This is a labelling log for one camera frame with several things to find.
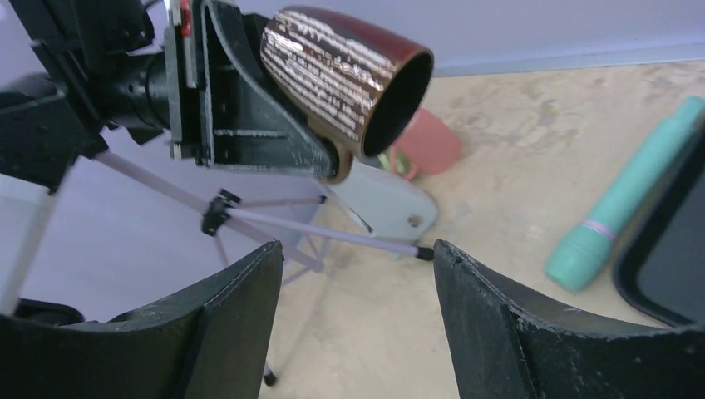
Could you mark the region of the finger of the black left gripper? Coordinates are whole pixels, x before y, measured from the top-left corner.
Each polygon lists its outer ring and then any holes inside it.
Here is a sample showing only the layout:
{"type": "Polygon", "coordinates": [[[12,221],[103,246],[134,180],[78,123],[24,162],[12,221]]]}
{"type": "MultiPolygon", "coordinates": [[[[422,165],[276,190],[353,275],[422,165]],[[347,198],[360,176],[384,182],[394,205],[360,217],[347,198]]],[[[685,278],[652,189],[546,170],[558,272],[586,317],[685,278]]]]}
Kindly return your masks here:
{"type": "Polygon", "coordinates": [[[259,66],[244,18],[226,1],[200,7],[205,87],[201,97],[206,166],[330,178],[338,153],[259,66]]]}

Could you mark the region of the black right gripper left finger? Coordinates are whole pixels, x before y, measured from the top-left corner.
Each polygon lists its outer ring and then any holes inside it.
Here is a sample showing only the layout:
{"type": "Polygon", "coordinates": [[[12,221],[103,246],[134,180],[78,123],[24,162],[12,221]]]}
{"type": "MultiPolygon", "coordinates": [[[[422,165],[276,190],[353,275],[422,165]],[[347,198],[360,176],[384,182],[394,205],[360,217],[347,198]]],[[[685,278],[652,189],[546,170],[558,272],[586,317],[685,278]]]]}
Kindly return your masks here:
{"type": "Polygon", "coordinates": [[[4,398],[255,398],[283,274],[282,246],[110,321],[23,299],[1,318],[4,398]]]}

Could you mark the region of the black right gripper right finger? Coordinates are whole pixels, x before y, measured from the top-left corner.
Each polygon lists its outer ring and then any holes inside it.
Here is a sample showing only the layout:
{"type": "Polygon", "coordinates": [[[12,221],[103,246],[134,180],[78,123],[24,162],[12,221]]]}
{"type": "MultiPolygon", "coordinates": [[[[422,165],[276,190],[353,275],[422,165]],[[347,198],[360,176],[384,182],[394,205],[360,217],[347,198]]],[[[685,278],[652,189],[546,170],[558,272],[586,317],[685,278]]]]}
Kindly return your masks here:
{"type": "Polygon", "coordinates": [[[437,240],[436,291],[463,398],[701,398],[704,327],[590,313],[437,240]]]}

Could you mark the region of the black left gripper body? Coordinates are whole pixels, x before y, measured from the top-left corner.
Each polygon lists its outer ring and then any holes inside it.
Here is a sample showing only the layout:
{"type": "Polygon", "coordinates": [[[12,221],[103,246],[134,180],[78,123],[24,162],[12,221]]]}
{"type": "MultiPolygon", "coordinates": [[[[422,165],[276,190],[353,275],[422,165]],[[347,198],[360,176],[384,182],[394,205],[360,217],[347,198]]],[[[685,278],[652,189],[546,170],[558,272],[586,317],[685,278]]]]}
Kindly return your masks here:
{"type": "Polygon", "coordinates": [[[224,137],[216,135],[208,83],[209,6],[231,1],[166,1],[165,75],[168,84],[170,155],[197,165],[231,165],[224,137]]]}

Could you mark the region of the brown mug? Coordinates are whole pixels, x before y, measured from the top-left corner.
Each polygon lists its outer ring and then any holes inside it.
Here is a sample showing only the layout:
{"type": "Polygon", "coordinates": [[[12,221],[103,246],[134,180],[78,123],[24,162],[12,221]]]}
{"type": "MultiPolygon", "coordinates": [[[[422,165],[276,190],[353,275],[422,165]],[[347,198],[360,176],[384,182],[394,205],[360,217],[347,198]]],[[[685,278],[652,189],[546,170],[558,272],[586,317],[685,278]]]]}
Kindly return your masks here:
{"type": "Polygon", "coordinates": [[[355,158],[376,157],[402,134],[434,70],[433,51],[356,17],[290,6],[264,27],[260,56],[277,85],[330,140],[338,157],[328,183],[355,158]]]}

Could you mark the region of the pink mug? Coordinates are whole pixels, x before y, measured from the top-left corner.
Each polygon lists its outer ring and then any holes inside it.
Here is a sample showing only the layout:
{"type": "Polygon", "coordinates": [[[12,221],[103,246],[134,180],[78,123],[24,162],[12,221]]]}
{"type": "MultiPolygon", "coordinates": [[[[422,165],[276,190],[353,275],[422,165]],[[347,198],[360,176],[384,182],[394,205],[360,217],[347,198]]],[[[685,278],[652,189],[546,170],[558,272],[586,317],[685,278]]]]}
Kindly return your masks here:
{"type": "Polygon", "coordinates": [[[402,151],[415,173],[437,175],[450,169],[460,158],[462,142],[455,131],[425,108],[420,108],[392,145],[402,151]]]}

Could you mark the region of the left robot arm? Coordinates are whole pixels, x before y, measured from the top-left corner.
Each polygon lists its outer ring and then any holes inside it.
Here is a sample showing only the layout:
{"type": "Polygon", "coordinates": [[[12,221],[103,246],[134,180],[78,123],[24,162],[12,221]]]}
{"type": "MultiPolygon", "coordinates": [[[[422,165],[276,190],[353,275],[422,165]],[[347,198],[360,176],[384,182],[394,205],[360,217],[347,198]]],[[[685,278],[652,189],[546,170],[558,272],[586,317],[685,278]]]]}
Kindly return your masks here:
{"type": "Polygon", "coordinates": [[[59,188],[104,128],[198,166],[335,178],[342,156],[264,72],[266,18],[231,1],[172,1],[162,48],[140,1],[14,1],[44,72],[1,90],[1,171],[59,188]]]}

